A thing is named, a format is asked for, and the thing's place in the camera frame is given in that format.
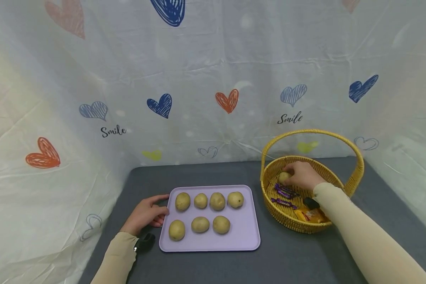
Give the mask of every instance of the black object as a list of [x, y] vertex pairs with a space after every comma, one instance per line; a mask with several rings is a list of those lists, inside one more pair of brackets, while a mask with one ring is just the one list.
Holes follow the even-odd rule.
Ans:
[[320, 204], [318, 204], [317, 201], [315, 201], [311, 197], [306, 197], [305, 199], [303, 199], [303, 204], [305, 204], [306, 207], [309, 208], [309, 210], [320, 208]]
[[150, 250], [155, 243], [155, 239], [155, 235], [150, 233], [146, 234], [145, 237], [141, 237], [134, 246], [134, 252], [141, 253]]

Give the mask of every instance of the gray tablecloth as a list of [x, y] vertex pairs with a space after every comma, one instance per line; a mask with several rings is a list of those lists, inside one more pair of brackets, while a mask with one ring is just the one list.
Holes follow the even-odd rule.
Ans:
[[[354, 157], [319, 161], [343, 182], [355, 167]], [[254, 252], [166, 254], [157, 244], [160, 230], [149, 228], [144, 233], [155, 234], [156, 243], [149, 252], [138, 256], [128, 283], [366, 283], [335, 227], [307, 235], [293, 232], [273, 219], [263, 203], [259, 175], [259, 162], [134, 169], [79, 283], [87, 284], [93, 279], [109, 242], [142, 198], [182, 186], [237, 184], [248, 185], [253, 191], [260, 248]], [[426, 270], [426, 227], [369, 164], [352, 200]]]

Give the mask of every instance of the arm sleeve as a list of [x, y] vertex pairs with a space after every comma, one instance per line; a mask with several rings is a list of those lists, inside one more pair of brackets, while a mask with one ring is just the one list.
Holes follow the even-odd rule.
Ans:
[[125, 284], [136, 260], [134, 245], [137, 240], [129, 233], [118, 233], [110, 242], [91, 284]]
[[419, 264], [340, 188], [321, 183], [314, 196], [369, 284], [426, 284], [426, 272]]

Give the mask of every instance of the potato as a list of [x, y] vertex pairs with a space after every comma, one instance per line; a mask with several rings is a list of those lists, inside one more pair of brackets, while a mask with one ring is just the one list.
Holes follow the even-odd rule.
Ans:
[[207, 195], [203, 193], [199, 193], [194, 197], [194, 206], [196, 206], [198, 209], [204, 209], [207, 207], [208, 198]]
[[185, 234], [184, 223], [180, 220], [173, 221], [169, 226], [169, 237], [173, 241], [183, 239]]
[[210, 207], [216, 211], [221, 211], [226, 206], [226, 199], [224, 195], [219, 192], [215, 192], [210, 197]]
[[191, 223], [191, 229], [196, 233], [204, 233], [210, 228], [210, 221], [205, 217], [196, 217]]
[[179, 211], [185, 211], [191, 204], [191, 197], [186, 192], [182, 192], [175, 198], [175, 208]]
[[279, 178], [278, 181], [281, 185], [284, 185], [284, 180], [288, 179], [289, 177], [291, 177], [292, 175], [286, 172], [282, 172], [279, 174]]
[[238, 208], [243, 206], [244, 197], [241, 192], [235, 191], [229, 193], [227, 196], [227, 203], [229, 203], [230, 207]]
[[230, 221], [224, 216], [216, 216], [213, 219], [213, 230], [219, 234], [226, 234], [230, 229]]

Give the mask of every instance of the yellow woven basket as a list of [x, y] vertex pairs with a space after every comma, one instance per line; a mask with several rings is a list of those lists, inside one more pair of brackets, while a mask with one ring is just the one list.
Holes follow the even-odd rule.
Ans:
[[[347, 180], [347, 183], [345, 186], [342, 184], [341, 180], [339, 180], [338, 177], [332, 171], [330, 171], [327, 167], [325, 167], [323, 164], [317, 161], [314, 161], [313, 159], [302, 157], [302, 156], [284, 156], [284, 157], [275, 159], [274, 161], [270, 162], [265, 167], [265, 157], [267, 156], [267, 152], [271, 146], [273, 146], [277, 141], [281, 140], [284, 137], [288, 137], [290, 135], [300, 134], [300, 133], [317, 133], [317, 134], [329, 135], [344, 141], [349, 147], [351, 147], [351, 149], [355, 152], [357, 156], [357, 165], [351, 177], [349, 178], [349, 180]], [[271, 202], [271, 199], [270, 199], [270, 198], [278, 198], [278, 194], [275, 190], [275, 184], [278, 182], [278, 177], [279, 177], [279, 174], [281, 173], [281, 169], [286, 164], [293, 163], [296, 161], [308, 162], [317, 171], [317, 173], [319, 173], [327, 182], [332, 183], [333, 185], [339, 188], [342, 188], [345, 194], [347, 194], [348, 197], [351, 197], [354, 194], [361, 178], [363, 177], [363, 173], [364, 173], [363, 156], [361, 155], [360, 150], [356, 147], [356, 145], [352, 143], [350, 140], [348, 140], [347, 138], [344, 138], [341, 135], [338, 135], [332, 132], [322, 131], [319, 129], [303, 129], [303, 130], [287, 132], [285, 134], [281, 134], [273, 138], [264, 147], [262, 151], [262, 167], [260, 171], [260, 184], [262, 187], [263, 200], [265, 202], [265, 206], [267, 207], [271, 215], [285, 227], [300, 233], [306, 233], [306, 234], [317, 233], [328, 228], [331, 225], [331, 222], [313, 224], [309, 222], [300, 221], [296, 217], [293, 209], [291, 209], [288, 206], [281, 205], [279, 203], [273, 203]], [[312, 191], [308, 191], [298, 186], [291, 186], [291, 188], [300, 194], [300, 197], [296, 197], [293, 200], [291, 200], [291, 203], [293, 203], [297, 207], [300, 207], [303, 205], [303, 199], [305, 197], [312, 197]]]

